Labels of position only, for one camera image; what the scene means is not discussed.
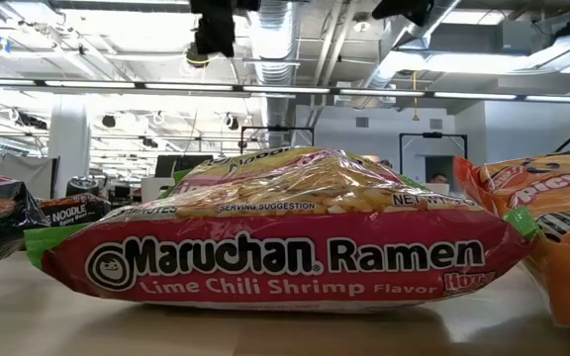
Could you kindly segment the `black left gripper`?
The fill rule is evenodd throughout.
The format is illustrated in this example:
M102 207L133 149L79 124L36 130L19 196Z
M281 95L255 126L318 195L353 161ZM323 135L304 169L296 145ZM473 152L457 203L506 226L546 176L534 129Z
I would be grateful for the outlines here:
M195 50L199 55L219 53L224 57L235 55L234 13L256 12L260 0L190 0L193 14L201 18L194 36Z

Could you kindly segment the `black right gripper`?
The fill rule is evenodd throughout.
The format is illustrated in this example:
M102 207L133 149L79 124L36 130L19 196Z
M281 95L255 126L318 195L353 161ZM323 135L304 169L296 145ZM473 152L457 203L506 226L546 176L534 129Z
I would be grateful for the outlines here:
M424 26L428 20L434 0L381 0L371 12L375 20L392 16L403 16L417 26Z

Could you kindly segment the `lime chili shrimp ramen pack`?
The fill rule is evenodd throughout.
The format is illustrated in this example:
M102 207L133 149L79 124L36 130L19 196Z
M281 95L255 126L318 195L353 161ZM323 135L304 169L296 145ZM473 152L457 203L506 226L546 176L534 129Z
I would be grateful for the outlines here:
M342 150L209 160L163 199L30 230L72 291L200 309L378 312L475 292L526 257L529 211L495 214Z

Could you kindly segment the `red spicy chicken noodle pack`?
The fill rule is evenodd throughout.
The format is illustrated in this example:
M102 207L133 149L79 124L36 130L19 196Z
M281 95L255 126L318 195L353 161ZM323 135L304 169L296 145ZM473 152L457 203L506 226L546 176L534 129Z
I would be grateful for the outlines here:
M453 172L462 191L492 213L528 209L541 234L524 266L555 322L570 326L570 151L481 165L457 157Z

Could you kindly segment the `white building column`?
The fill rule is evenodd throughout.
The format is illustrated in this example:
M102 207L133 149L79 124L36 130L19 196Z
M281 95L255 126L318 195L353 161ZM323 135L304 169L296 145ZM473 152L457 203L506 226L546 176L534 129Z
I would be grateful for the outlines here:
M48 156L58 160L53 194L66 195L72 177L86 176L91 128L84 96L56 95L49 122Z

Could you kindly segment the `black tyre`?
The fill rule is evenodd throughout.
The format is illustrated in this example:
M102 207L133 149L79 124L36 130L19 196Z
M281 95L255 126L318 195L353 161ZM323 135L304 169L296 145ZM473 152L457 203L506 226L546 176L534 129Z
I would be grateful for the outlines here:
M91 194L97 196L100 192L99 183L89 177L72 177L66 186L66 197L79 194Z

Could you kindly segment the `grey partition cloth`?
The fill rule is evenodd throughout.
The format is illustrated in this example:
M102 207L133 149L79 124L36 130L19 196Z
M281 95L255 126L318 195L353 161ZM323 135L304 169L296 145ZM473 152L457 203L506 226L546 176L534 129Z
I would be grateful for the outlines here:
M53 197L58 158L0 155L0 175L23 181L35 198Z

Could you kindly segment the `silver ventilation duct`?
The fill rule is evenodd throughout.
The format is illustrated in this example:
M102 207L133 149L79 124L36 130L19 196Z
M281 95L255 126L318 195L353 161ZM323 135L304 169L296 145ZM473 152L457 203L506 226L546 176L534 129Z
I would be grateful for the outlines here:
M260 0L257 12L250 12L250 40L252 55L260 59L254 66L259 85L290 86L294 82L294 65L284 63L293 60L296 53L295 38L298 33L296 19L298 5L286 0ZM261 119L264 126L287 127L289 99L261 99ZM266 134L269 148L288 146L285 133Z

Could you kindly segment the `black background frame stand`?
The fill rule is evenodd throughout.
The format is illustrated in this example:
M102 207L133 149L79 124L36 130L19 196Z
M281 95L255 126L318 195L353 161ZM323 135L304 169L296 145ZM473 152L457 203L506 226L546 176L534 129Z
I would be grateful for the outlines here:
M426 139L442 139L444 137L449 138L453 143L455 143L463 152L464 159L469 158L469 145L467 134L458 133L441 133L441 132L425 132L425 133L399 133L399 170L401 174L404 174L404 150L409 146L409 144L404 144L405 137L420 137ZM456 141L460 138L463 141L463 145L460 146Z

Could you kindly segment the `black rail with light strips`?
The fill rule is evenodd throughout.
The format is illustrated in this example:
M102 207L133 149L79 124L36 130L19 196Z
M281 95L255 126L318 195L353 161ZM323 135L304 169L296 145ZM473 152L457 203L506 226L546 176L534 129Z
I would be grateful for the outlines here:
M343 87L304 87L282 85L241 85L184 82L140 81L91 81L91 80L42 80L24 78L0 78L0 88L11 90L46 91L50 93L79 91L82 93L118 93L146 95L180 95L182 93L266 94L266 95L324 95L380 98L418 98L435 100L474 100L498 102L529 102L570 104L570 95L527 95L504 93L471 93L429 90L359 89Z

